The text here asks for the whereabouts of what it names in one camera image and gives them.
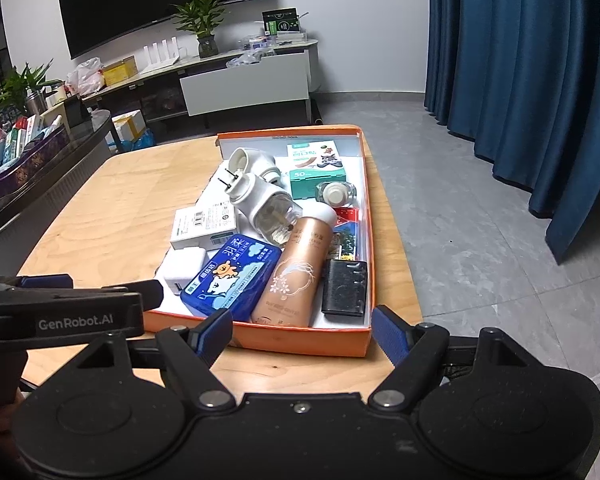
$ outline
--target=clear plastic bag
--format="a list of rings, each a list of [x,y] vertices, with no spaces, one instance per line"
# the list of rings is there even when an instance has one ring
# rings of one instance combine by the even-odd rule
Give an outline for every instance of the clear plastic bag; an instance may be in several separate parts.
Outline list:
[[[66,79],[74,93],[85,96],[97,92],[104,86],[102,69],[100,58],[92,57],[69,72]]]
[[[273,47],[264,46],[262,48],[257,48],[255,50],[250,50],[245,52],[239,57],[234,57],[226,62],[226,67],[231,68],[232,66],[241,66],[241,65],[251,65],[254,63],[259,63],[263,57],[275,56],[276,51],[273,50]]]

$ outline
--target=black circular disc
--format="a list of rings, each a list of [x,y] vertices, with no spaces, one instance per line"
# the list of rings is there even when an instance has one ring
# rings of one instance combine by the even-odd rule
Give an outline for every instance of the black circular disc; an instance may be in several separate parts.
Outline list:
[[[550,368],[493,367],[433,390],[418,424],[444,456],[494,476],[560,471],[586,450],[593,426],[584,403]]]
[[[163,453],[184,426],[176,396],[134,376],[86,381],[70,391],[58,386],[43,384],[13,421],[23,458],[57,476],[94,478],[138,468]]]

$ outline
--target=screw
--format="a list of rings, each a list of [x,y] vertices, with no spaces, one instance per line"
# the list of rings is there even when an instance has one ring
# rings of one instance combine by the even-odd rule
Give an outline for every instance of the screw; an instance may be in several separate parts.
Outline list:
[[[222,390],[209,390],[201,394],[198,400],[207,408],[221,408],[231,401],[231,395]]]
[[[398,390],[381,390],[374,394],[374,402],[383,408],[394,408],[404,402],[404,394]]]
[[[294,411],[296,413],[306,413],[311,409],[311,405],[308,402],[296,402],[294,404]]]

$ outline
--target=purple basket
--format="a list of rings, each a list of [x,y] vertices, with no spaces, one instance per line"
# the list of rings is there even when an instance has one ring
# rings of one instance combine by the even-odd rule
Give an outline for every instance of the purple basket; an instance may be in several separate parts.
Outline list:
[[[70,140],[64,126],[56,128],[47,138],[20,156],[16,164],[0,173],[0,199],[25,186],[36,173],[50,162]]]

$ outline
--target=curtain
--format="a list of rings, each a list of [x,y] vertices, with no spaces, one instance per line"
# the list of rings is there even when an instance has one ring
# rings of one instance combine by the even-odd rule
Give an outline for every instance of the curtain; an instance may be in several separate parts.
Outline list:
[[[532,191],[562,261],[600,191],[600,0],[430,4],[427,110]]]

